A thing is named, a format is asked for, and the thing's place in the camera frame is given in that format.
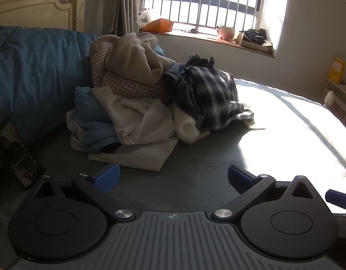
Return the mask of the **dark plaid flannel pants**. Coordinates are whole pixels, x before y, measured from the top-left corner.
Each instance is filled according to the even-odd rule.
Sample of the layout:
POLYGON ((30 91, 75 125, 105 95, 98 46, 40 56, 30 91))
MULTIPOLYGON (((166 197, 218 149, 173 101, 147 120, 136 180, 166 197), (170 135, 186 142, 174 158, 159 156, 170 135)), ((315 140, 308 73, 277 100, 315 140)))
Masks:
POLYGON ((214 67, 214 59, 189 56, 177 85, 175 103, 195 119, 199 130, 220 130, 234 120, 253 120, 238 99, 233 77, 214 67))

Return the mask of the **light blue garment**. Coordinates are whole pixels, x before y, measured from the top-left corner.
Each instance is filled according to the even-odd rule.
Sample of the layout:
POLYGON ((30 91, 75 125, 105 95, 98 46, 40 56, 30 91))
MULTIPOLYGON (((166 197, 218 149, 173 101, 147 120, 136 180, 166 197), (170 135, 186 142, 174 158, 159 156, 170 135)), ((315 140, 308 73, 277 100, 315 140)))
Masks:
POLYGON ((77 123, 82 131, 84 150, 92 153, 113 153, 121 146, 113 122, 90 87, 75 89, 77 123))

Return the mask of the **cream white sheet garment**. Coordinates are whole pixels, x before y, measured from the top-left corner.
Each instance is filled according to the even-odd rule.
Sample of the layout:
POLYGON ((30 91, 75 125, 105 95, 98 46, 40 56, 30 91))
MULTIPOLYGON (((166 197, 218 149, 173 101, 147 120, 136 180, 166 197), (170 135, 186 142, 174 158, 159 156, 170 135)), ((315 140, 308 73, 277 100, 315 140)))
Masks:
POLYGON ((73 149, 87 152, 90 160, 117 163, 124 167, 158 172, 181 141, 173 122, 172 106, 159 99, 123 98, 109 87, 91 88, 96 100, 111 118, 121 146, 113 153, 84 150, 82 129, 77 123, 75 107, 67 112, 67 127, 73 149))

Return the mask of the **white fleece garment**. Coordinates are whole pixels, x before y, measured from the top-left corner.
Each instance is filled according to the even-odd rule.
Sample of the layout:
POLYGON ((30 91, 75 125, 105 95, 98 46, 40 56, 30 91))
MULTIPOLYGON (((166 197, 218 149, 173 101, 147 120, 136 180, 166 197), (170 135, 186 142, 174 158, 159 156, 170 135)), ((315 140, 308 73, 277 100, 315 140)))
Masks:
POLYGON ((210 135, 210 131, 218 131, 230 124, 233 121, 241 121, 248 129, 255 129, 254 112, 244 106, 242 113, 233 115, 225 123, 220 126, 215 126, 208 129, 201 129, 197 127, 197 121, 189 114, 181 110, 177 104, 172 104, 173 122, 175 132, 178 138, 186 143, 193 144, 198 140, 210 135))

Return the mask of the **pink houndstooth garment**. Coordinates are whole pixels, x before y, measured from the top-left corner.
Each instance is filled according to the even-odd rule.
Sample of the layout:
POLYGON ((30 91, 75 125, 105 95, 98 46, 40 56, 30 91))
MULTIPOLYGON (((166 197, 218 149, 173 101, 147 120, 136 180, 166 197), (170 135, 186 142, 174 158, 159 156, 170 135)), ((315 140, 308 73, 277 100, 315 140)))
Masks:
POLYGON ((162 77, 156 84, 147 85, 126 79, 106 69, 107 55, 111 51, 114 41, 118 38, 120 37, 115 35, 102 35, 91 43, 89 59, 93 86, 95 88, 110 87, 115 95, 124 98, 152 98, 160 99, 166 103, 168 94, 162 77))

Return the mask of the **white low shelf unit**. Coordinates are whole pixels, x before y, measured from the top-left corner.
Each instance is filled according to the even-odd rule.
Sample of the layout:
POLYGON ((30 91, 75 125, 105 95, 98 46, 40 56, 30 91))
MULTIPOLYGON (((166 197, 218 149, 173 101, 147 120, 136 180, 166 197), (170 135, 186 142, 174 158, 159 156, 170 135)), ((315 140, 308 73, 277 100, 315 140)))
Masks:
POLYGON ((346 84, 338 84, 325 77, 321 104, 346 126, 346 84))

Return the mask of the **dark navy garment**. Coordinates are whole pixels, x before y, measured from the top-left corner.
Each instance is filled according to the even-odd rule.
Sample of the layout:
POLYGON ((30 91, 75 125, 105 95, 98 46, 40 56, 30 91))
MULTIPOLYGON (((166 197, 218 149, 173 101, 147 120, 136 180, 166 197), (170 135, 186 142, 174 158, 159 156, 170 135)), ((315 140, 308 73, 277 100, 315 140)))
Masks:
POLYGON ((183 73, 188 66, 214 67, 214 58, 200 58, 197 54, 191 54, 186 63, 175 63, 163 73, 162 79, 168 94, 167 106, 173 103, 177 86, 183 80, 183 73))

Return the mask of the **yellow box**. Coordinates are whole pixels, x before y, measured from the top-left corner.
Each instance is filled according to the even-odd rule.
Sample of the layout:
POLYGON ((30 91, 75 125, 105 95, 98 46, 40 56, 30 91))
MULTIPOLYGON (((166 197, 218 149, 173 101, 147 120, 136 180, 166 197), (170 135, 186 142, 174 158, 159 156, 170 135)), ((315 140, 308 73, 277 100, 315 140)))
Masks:
POLYGON ((342 83, 346 62, 340 58, 334 58, 328 78, 334 83, 342 83))

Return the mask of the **beige hooded sweatshirt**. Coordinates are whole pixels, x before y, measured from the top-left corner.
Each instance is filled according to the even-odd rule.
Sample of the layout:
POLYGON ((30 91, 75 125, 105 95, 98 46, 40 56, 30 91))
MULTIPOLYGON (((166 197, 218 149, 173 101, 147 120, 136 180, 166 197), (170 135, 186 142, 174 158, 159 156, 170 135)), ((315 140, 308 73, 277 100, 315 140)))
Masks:
POLYGON ((175 61, 158 54, 158 39, 148 32, 130 33, 116 39, 105 67, 135 82, 154 85, 175 61))

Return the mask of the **blue duvet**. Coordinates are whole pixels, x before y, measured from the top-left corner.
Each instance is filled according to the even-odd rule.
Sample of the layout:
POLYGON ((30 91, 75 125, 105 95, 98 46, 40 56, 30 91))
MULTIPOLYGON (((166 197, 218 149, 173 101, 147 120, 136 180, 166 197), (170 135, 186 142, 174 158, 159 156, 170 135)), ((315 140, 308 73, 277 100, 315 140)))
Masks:
POLYGON ((0 26, 0 122, 27 140, 57 126, 75 89, 92 85, 96 35, 57 28, 0 26))

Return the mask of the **dark cloth in box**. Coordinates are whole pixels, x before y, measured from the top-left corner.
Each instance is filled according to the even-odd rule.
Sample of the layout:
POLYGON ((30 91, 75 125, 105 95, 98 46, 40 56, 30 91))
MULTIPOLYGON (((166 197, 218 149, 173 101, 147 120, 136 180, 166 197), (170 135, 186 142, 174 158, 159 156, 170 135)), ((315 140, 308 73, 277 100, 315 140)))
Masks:
POLYGON ((267 33, 263 28, 259 30, 249 29, 244 31, 244 39, 257 45, 263 45, 267 41, 267 33))

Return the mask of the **grey curtain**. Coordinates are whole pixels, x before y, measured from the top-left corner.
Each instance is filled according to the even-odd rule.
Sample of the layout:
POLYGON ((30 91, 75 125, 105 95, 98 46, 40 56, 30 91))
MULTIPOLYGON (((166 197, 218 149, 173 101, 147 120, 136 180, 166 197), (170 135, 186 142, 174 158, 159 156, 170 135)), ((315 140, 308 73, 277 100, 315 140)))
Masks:
POLYGON ((139 0, 113 0, 113 17, 110 33, 123 36, 139 32, 139 0))

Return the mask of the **window security bars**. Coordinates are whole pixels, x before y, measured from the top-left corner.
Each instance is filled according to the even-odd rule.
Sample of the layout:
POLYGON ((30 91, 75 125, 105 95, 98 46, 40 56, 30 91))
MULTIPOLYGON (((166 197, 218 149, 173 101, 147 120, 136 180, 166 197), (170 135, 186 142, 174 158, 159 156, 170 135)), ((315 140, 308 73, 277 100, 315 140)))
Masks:
POLYGON ((263 0, 141 0, 142 10, 174 23, 175 30, 213 35, 218 26, 254 29, 263 0))

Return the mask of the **cream wooden headboard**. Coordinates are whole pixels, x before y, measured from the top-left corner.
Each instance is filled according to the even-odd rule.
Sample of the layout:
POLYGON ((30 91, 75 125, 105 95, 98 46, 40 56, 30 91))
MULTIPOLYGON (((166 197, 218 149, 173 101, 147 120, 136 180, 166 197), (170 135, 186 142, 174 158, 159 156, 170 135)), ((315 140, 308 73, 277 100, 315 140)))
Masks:
POLYGON ((0 26, 85 31, 85 0, 0 0, 0 26))

